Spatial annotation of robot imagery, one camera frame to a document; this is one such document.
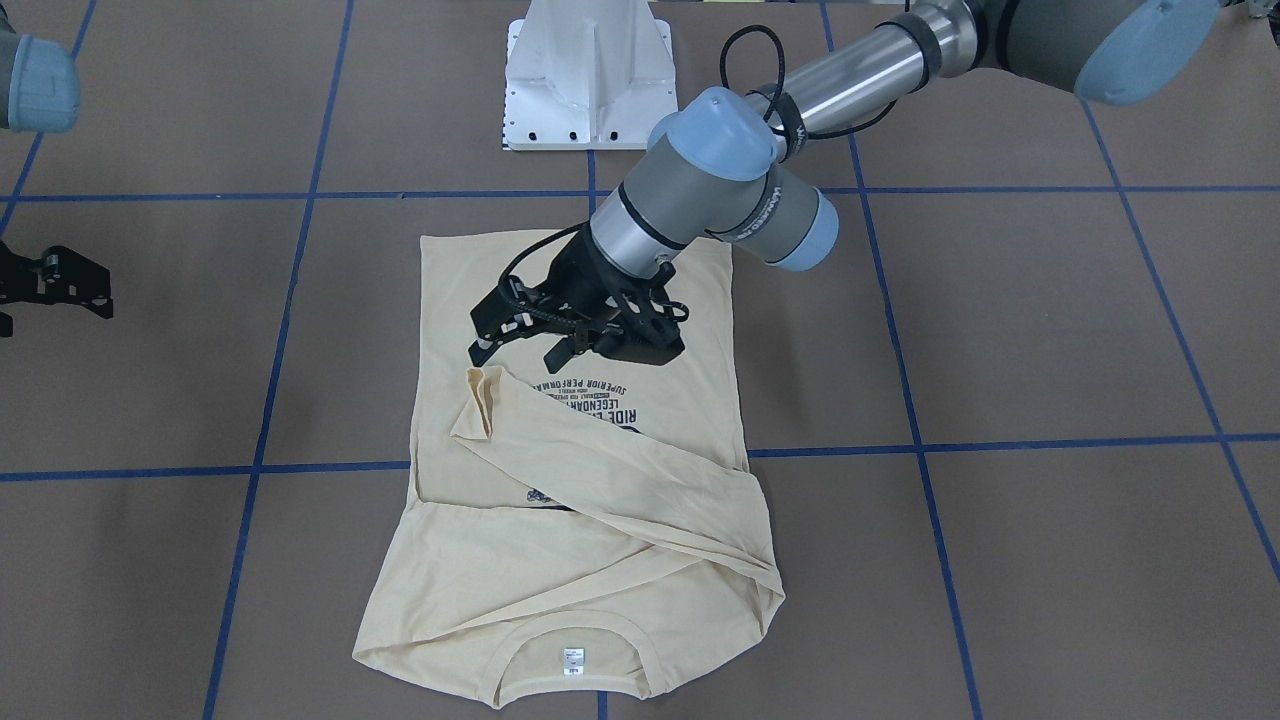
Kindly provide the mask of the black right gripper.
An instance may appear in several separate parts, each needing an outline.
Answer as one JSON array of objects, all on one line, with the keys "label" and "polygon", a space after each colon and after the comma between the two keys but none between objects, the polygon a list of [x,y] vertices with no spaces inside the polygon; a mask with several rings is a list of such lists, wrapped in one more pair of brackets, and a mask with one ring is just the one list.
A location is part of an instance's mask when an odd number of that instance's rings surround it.
[{"label": "black right gripper", "polygon": [[110,270],[67,246],[55,245],[40,258],[24,258],[3,243],[1,304],[65,304],[111,319]]}]

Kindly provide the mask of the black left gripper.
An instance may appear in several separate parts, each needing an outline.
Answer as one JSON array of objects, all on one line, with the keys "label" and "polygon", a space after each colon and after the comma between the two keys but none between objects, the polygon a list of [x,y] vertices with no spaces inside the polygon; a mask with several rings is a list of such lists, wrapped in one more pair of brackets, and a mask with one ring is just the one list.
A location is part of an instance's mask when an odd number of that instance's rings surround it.
[{"label": "black left gripper", "polygon": [[[558,240],[567,242],[552,260],[547,278],[536,286],[524,283],[515,274],[517,265]],[[476,337],[468,346],[468,360],[485,365],[512,341],[557,334],[559,341],[544,356],[550,374],[589,352],[614,361],[666,365],[685,351],[680,327],[690,316],[689,307],[666,291],[673,278],[669,261],[662,261],[649,279],[618,270],[585,224],[558,231],[517,254],[495,288],[471,310]]]}]

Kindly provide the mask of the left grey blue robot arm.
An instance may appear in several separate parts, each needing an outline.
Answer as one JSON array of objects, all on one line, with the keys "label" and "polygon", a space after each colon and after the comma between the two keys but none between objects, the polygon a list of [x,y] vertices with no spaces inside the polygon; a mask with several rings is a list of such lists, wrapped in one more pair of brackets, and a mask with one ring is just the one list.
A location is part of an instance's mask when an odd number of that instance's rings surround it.
[{"label": "left grey blue robot arm", "polygon": [[659,366],[685,348],[689,309],[667,292],[696,238],[804,272],[835,246],[828,199],[785,163],[854,135],[897,100],[975,68],[1112,106],[1140,102],[1199,50],[1220,1],[913,1],[869,35],[750,94],[726,81],[660,119],[644,158],[590,219],[558,232],[547,278],[507,266],[472,309],[474,366],[540,334],[549,373],[589,352]]}]

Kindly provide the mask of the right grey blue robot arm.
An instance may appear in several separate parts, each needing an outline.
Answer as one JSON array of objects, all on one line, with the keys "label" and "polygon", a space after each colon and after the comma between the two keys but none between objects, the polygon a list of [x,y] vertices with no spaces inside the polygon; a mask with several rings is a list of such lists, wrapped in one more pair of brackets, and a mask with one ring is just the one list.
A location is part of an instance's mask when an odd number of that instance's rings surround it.
[{"label": "right grey blue robot arm", "polygon": [[[3,128],[61,133],[79,115],[81,81],[60,45],[13,29],[3,15]],[[26,258],[1,245],[1,304],[69,305],[114,318],[110,270],[61,245]]]}]

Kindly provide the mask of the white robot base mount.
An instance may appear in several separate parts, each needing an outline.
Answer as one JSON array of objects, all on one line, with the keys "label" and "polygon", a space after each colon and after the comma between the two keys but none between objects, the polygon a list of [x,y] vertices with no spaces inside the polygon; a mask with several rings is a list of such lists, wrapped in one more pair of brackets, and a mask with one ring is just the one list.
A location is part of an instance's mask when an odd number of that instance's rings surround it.
[{"label": "white robot base mount", "polygon": [[506,37],[511,151],[643,151],[678,109],[671,28],[648,1],[532,1]]}]

